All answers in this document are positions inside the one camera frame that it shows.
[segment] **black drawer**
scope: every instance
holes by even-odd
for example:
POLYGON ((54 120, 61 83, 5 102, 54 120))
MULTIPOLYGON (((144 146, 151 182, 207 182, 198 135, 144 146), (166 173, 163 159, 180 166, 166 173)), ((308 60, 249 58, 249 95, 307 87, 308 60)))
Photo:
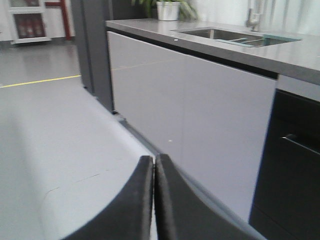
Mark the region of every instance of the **black drawer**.
POLYGON ((320 239, 319 135, 320 104, 278 91, 250 216, 270 240, 320 239))

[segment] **faucet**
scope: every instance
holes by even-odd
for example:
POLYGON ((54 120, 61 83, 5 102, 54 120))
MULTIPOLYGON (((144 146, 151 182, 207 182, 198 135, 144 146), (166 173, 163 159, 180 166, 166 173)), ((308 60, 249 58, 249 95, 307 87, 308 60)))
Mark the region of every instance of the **faucet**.
POLYGON ((252 8, 252 0, 248 0, 248 17, 245 21, 247 27, 252 27, 251 31, 260 31, 260 23, 262 16, 262 5, 264 0, 254 0, 254 7, 252 8))

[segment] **glass cabinet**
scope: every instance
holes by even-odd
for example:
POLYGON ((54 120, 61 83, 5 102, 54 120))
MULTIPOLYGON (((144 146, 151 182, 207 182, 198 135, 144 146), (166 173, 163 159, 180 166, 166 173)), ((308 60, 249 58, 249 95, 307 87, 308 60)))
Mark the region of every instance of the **glass cabinet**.
POLYGON ((43 0, 6 0, 13 44, 49 41, 43 0))

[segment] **drawer handle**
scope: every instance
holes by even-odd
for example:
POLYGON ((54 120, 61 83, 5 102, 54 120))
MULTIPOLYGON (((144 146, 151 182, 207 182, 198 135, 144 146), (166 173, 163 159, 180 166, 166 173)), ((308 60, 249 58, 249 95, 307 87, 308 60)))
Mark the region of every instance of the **drawer handle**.
POLYGON ((281 139, 287 140, 287 141, 289 141, 290 143, 293 143, 293 144, 298 145, 298 146, 300 146, 300 147, 302 147, 302 148, 304 148, 304 149, 306 149, 306 150, 308 150, 308 151, 311 151, 311 152, 313 152, 313 153, 315 153, 315 154, 320 155, 320 151, 314 150, 314 149, 306 146, 305 144, 303 144, 303 143, 301 143, 301 142, 298 142, 298 141, 297 141, 298 137, 297 137, 296 135, 294 135, 294 134, 291 134, 291 133, 290 133, 290 134, 288 134, 288 135, 286 135, 286 136, 281 137, 281 139))

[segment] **potted plant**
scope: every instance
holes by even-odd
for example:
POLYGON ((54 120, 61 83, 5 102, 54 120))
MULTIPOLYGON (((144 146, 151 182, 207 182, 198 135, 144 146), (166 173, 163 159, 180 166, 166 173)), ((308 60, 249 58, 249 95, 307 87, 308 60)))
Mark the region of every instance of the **potted plant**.
POLYGON ((195 20, 198 17, 190 0, 132 0, 132 4, 136 1, 144 6, 148 18, 152 17, 152 8, 155 5, 158 19, 162 21, 175 21, 179 16, 182 20, 195 20))

